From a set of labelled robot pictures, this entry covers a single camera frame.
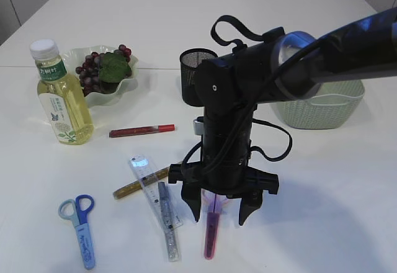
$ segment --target plastic bottle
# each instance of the plastic bottle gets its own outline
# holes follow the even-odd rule
[[[67,73],[56,43],[42,39],[30,45],[41,80],[37,95],[55,136],[62,144],[80,145],[90,139],[94,126],[79,80]]]

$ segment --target blue scissors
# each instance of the blue scissors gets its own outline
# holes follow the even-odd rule
[[[91,201],[90,206],[81,210],[80,200],[89,199]],[[66,215],[64,213],[64,208],[71,204],[73,208],[72,215]],[[74,200],[65,200],[58,209],[58,214],[61,218],[72,221],[74,229],[77,234],[77,241],[80,245],[81,257],[83,259],[84,267],[90,270],[95,267],[95,256],[94,248],[92,247],[91,234],[89,232],[89,225],[87,222],[87,214],[94,208],[94,199],[87,194],[82,194],[76,197]]]

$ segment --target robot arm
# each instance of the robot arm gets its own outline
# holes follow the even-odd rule
[[[222,40],[215,31],[220,21],[261,43],[247,47],[238,39]],[[242,198],[243,225],[261,207],[263,190],[277,194],[279,188],[277,175],[248,166],[257,104],[307,99],[325,82],[397,76],[397,8],[317,40],[304,32],[285,35],[283,28],[256,35],[231,16],[220,17],[211,33],[220,45],[236,47],[232,54],[202,61],[194,74],[195,91],[204,106],[202,141],[181,165],[171,165],[169,183],[183,182],[182,199],[196,221],[201,189]],[[188,163],[199,148],[200,161]]]

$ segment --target mesh pencil cup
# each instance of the mesh pencil cup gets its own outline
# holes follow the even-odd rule
[[[194,75],[197,67],[203,60],[213,59],[218,55],[205,48],[191,48],[184,51],[179,57],[181,62],[182,98],[188,105],[202,107],[203,104],[194,88]]]

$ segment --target bottle label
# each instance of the bottle label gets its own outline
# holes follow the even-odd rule
[[[38,72],[43,81],[51,82],[62,78],[66,74],[66,68],[61,60],[59,63],[49,67],[38,67]]]
[[[40,94],[38,98],[43,105],[57,139],[62,142],[74,143],[76,141],[76,132],[70,122],[65,100],[61,96],[52,93]]]

